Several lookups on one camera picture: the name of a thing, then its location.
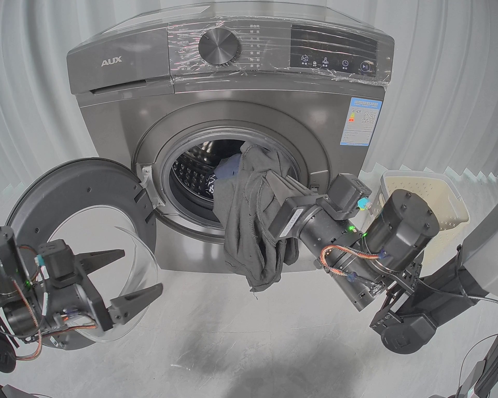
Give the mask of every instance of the play/pause button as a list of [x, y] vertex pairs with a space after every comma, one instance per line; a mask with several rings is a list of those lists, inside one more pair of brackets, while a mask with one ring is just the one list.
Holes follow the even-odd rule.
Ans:
[[363, 61], [360, 65], [360, 69], [363, 71], [363, 72], [370, 72], [370, 63], [367, 62], [367, 61]]

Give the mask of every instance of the qr code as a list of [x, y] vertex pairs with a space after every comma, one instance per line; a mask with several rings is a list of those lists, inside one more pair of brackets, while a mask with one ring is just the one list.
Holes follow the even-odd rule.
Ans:
[[372, 112], [370, 110], [366, 110], [363, 112], [362, 123], [375, 123], [375, 117], [377, 116], [377, 112]]

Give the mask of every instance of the energy label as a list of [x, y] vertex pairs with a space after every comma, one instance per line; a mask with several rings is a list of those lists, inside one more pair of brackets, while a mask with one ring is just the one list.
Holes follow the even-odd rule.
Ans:
[[381, 106], [382, 101], [351, 98], [341, 145], [368, 146]]

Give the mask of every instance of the aux logo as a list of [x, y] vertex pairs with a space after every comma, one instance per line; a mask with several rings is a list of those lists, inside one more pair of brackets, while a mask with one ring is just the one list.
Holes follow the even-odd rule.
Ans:
[[104, 66], [104, 65], [112, 65], [112, 64], [115, 64], [117, 62], [122, 62], [121, 57], [122, 57], [122, 55], [120, 55], [119, 57], [114, 57], [112, 59], [110, 59], [110, 58], [109, 59], [105, 59], [105, 60], [102, 61], [101, 67]]

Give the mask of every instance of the display panel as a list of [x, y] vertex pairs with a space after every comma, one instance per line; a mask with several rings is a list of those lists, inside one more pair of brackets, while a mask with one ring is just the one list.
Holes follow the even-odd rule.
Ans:
[[290, 66], [374, 77], [377, 41], [345, 30], [292, 25]]

